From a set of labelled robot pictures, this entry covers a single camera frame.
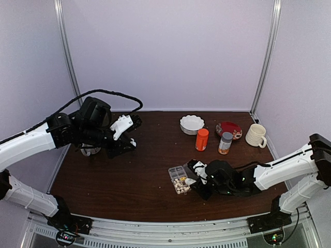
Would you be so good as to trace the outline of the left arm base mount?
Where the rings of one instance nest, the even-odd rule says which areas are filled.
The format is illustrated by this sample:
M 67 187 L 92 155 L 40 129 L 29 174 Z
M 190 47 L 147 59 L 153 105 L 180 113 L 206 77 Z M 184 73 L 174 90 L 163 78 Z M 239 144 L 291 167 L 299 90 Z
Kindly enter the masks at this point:
M 89 235 L 93 220 L 71 214 L 65 200 L 54 196 L 58 211 L 52 217 L 45 216 L 47 224 L 57 229 L 55 241 L 62 247 L 72 245 L 80 234 Z

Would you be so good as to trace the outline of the clear plastic pill organizer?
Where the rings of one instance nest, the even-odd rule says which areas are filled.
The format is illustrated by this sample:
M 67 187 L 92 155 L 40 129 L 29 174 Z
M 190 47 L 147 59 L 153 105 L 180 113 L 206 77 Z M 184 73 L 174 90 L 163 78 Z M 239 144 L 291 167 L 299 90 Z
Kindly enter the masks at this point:
M 171 167 L 171 168 L 168 169 L 168 173 L 169 173 L 170 180 L 171 180 L 172 184 L 173 184 L 175 179 L 180 180 L 181 177 L 188 178 L 187 173 L 186 173 L 186 165 L 187 165 L 187 163 L 185 163 L 184 165 L 181 165 L 181 166 L 175 166 L 175 167 Z M 184 188 L 184 187 L 190 188 L 190 186 L 186 185 L 184 181 L 181 181 L 181 182 L 183 184 L 182 188 Z

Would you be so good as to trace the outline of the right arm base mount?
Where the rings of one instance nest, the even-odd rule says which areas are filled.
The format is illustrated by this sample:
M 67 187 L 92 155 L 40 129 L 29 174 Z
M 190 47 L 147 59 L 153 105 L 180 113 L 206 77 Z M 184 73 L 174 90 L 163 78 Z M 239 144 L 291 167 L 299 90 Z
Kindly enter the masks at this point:
M 264 240 L 269 245 L 280 245 L 284 241 L 283 227 L 292 223 L 291 214 L 280 211 L 280 196 L 272 201 L 270 213 L 247 219 L 251 234 L 266 232 Z

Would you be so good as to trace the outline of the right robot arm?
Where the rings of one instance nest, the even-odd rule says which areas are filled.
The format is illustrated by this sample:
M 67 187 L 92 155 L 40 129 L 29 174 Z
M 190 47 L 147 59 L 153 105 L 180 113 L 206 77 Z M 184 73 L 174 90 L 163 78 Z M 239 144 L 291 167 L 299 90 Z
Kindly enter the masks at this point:
M 302 176 L 296 186 L 273 200 L 275 208 L 265 217 L 265 224 L 276 228 L 299 205 L 320 190 L 330 187 L 330 141 L 313 134 L 299 150 L 268 163 L 250 162 L 233 168 L 227 161 L 214 160 L 204 164 L 198 160 L 188 162 L 196 175 L 185 182 L 204 200 L 213 193 L 249 197 L 292 178 Z

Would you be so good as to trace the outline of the shorter small white bottle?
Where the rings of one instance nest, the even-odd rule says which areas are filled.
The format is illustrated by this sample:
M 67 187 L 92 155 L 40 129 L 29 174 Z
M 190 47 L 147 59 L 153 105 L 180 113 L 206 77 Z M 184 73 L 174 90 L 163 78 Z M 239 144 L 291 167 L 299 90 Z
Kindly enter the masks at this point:
M 186 178 L 185 179 L 185 184 L 188 186 L 191 186 L 192 184 L 196 183 L 196 180 L 191 179 L 191 178 Z

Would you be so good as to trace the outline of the orange pill bottle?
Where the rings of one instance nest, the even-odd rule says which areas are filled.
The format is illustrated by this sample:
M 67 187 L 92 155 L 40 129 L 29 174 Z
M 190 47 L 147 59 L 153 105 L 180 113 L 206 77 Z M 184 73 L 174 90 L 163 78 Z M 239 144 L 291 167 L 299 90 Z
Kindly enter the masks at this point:
M 209 131 L 207 129 L 199 129 L 197 131 L 197 138 L 195 142 L 195 148 L 197 151 L 204 151 L 207 146 L 209 137 Z

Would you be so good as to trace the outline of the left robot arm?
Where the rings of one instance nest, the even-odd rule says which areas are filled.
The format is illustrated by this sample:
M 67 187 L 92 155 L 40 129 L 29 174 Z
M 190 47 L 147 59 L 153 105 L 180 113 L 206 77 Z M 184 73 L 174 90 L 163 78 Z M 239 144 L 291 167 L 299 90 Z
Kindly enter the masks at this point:
M 71 114 L 55 113 L 30 130 L 1 141 L 1 199 L 36 210 L 54 218 L 62 229 L 74 225 L 65 201 L 46 195 L 18 181 L 8 167 L 35 154 L 74 145 L 87 154 L 105 149 L 109 158 L 136 149 L 134 139 L 127 136 L 141 125 L 138 115 L 121 115 L 112 121 L 111 107 L 106 102 L 87 97 Z

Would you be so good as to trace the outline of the grey capped white orange bottle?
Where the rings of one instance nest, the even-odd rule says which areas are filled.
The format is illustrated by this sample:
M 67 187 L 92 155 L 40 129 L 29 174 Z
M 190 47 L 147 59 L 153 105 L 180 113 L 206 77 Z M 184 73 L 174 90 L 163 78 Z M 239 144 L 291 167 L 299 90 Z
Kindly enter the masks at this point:
M 218 152 L 222 155 L 229 153 L 230 146 L 232 144 L 233 134 L 230 132 L 223 132 L 221 140 L 218 147 Z

